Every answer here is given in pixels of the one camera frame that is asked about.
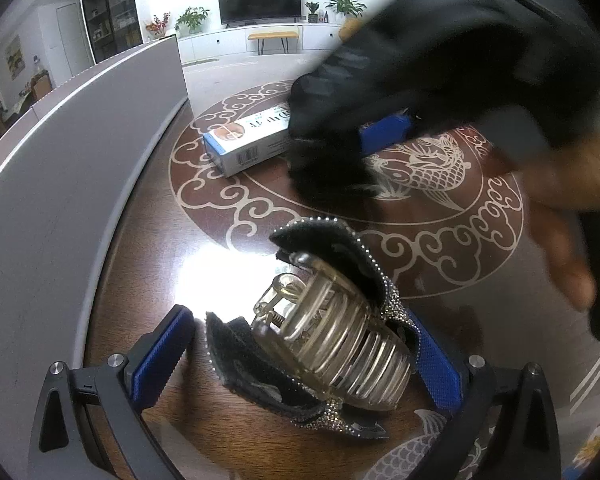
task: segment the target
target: metal screw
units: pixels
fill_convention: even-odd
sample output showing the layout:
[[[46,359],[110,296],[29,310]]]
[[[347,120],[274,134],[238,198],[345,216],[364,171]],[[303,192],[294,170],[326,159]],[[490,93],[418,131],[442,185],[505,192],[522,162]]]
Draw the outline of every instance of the metal screw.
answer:
[[[49,371],[53,375],[58,375],[62,370],[64,370],[64,364],[62,364],[60,361],[56,361],[49,367]]]
[[[115,368],[116,366],[120,366],[124,360],[125,357],[122,354],[111,354],[109,359],[107,359],[107,364]]]
[[[474,368],[482,368],[484,366],[484,357],[474,354],[469,357],[469,364]]]
[[[526,369],[529,370],[531,375],[540,375],[542,373],[542,368],[538,363],[529,363]]]

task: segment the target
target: white door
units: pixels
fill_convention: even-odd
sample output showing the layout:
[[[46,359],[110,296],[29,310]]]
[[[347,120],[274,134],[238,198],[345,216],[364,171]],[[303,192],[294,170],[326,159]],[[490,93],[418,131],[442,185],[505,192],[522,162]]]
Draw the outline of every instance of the white door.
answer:
[[[74,76],[93,64],[87,50],[78,5],[70,4],[58,7],[56,17],[58,18],[58,27],[60,28],[60,37],[62,38],[66,60],[69,63],[71,75]]]

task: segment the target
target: black clamp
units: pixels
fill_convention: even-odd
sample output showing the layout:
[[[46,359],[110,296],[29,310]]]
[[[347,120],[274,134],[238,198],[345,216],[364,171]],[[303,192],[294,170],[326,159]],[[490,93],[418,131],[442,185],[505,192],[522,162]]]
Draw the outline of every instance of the black clamp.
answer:
[[[194,336],[190,310],[174,306],[158,327],[103,365],[69,370],[53,363],[46,374],[29,444],[29,479],[112,480],[112,465],[86,414],[102,407],[133,475],[184,480],[155,441],[140,413],[155,404]]]
[[[460,409],[445,425],[410,480],[453,480],[492,406],[500,415],[475,480],[560,480],[560,443],[544,372],[492,368],[483,357],[466,361],[470,383]]]

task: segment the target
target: potted plant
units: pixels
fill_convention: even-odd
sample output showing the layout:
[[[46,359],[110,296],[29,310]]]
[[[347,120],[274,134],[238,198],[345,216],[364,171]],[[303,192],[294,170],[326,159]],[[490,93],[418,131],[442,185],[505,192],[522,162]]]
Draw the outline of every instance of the potted plant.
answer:
[[[320,8],[320,4],[315,2],[307,2],[304,6],[309,9],[309,15],[306,17],[307,22],[309,23],[318,23],[318,9]]]
[[[158,16],[154,14],[154,20],[147,23],[144,28],[153,34],[155,39],[164,38],[164,34],[167,31],[167,23],[169,23],[170,17],[170,12],[165,12],[162,16],[162,19],[158,18]]]
[[[209,15],[209,9],[204,7],[187,7],[176,21],[176,30],[181,37],[190,36],[199,31],[200,25]]]
[[[343,24],[349,16],[360,18],[366,9],[366,5],[361,4],[359,0],[329,0],[327,7],[334,9],[335,21],[340,24]]]

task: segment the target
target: table surface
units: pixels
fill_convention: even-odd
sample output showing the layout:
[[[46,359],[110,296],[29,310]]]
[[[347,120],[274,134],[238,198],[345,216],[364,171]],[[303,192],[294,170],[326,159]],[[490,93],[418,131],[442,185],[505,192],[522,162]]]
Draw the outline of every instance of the table surface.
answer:
[[[283,30],[280,32],[254,32],[248,35],[247,40],[269,40],[275,38],[298,38],[299,34],[293,30]]]
[[[285,269],[267,236],[320,211],[294,194],[282,158],[222,178],[200,135],[282,102],[289,86],[246,90],[195,122],[188,107],[174,119],[120,219],[91,314],[85,365],[130,348],[175,303],[193,311],[198,334],[207,311],[224,321],[251,321],[253,303]],[[458,128],[382,152],[370,161],[382,183],[379,199],[362,208],[334,204],[322,213],[363,232],[408,305],[426,312],[463,350],[495,365],[540,362],[559,416],[566,417],[582,395],[571,399],[574,388],[600,357],[600,343],[588,334],[586,316],[568,309],[548,285],[541,254],[523,232],[514,177],[488,177],[488,168],[501,162],[477,130]],[[600,405],[600,376],[587,395],[581,409],[592,410],[591,399]],[[371,480],[413,467],[441,424],[432,409],[414,377],[384,420],[390,434],[384,442],[301,430],[223,388],[198,337],[143,417],[186,478]],[[116,472],[131,478],[102,414],[91,413]],[[594,425],[589,421],[585,434]],[[582,431],[561,435],[563,454],[574,455]]]
[[[20,111],[22,110],[22,107],[24,106],[25,101],[27,100],[27,98],[32,95],[33,90],[30,88],[24,95],[20,96],[18,99],[18,102],[16,102],[16,104],[13,105],[13,107],[11,107],[11,113],[12,114],[19,114]]]

